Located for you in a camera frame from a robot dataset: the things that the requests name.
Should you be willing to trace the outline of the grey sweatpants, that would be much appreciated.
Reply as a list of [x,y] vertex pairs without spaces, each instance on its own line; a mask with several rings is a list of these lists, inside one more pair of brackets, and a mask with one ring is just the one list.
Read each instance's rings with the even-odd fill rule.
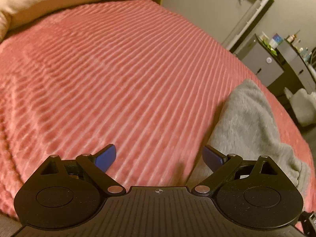
[[250,79],[244,80],[224,103],[208,145],[221,153],[235,153],[244,160],[271,157],[302,194],[305,203],[315,194],[315,173],[307,142],[285,110],[279,130],[263,91]]

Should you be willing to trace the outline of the grey upholstered chair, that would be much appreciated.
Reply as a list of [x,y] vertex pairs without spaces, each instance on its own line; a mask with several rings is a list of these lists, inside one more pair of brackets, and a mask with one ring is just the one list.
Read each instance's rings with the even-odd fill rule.
[[315,91],[308,94],[304,88],[301,88],[293,94],[285,87],[284,94],[301,126],[315,124]]

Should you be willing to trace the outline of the grey vanity desk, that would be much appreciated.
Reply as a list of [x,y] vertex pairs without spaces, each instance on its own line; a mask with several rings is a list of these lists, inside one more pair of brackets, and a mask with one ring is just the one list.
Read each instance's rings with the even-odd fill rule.
[[297,49],[286,39],[276,48],[282,62],[289,65],[309,94],[315,91],[315,69],[301,57]]

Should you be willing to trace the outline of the grey drawer cabinet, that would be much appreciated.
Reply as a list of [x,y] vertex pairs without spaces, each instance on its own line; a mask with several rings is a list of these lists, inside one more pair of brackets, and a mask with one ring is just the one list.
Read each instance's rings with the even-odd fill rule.
[[236,54],[237,58],[248,67],[266,87],[270,86],[284,69],[256,34]]

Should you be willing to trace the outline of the pink ribbed bedspread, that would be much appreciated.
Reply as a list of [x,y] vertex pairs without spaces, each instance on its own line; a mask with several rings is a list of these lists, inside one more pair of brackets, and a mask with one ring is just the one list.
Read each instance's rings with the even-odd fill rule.
[[[244,80],[278,100],[213,38],[150,0],[65,9],[1,44],[1,213],[14,236],[305,236],[234,223],[191,190],[212,174],[202,151],[224,103]],[[109,144],[106,174],[126,194],[66,229],[23,226],[14,198],[50,156],[96,154]]]

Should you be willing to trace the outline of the green item on cabinet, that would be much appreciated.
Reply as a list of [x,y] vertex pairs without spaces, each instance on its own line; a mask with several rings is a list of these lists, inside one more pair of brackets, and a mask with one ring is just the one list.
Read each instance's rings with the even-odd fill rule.
[[274,56],[277,56],[276,50],[266,40],[263,40],[262,42],[270,53],[272,53]]

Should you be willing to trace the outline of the white blue container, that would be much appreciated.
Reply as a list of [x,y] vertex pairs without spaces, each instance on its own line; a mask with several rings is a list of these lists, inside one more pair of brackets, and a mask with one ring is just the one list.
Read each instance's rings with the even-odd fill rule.
[[272,49],[276,49],[283,41],[283,38],[277,33],[270,39],[269,45]]

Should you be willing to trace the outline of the white door frame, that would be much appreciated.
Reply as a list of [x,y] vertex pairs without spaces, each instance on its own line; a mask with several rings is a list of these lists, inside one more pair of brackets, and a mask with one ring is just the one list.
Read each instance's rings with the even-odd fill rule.
[[274,0],[256,0],[223,41],[222,46],[231,53],[234,53],[253,31],[273,3]]

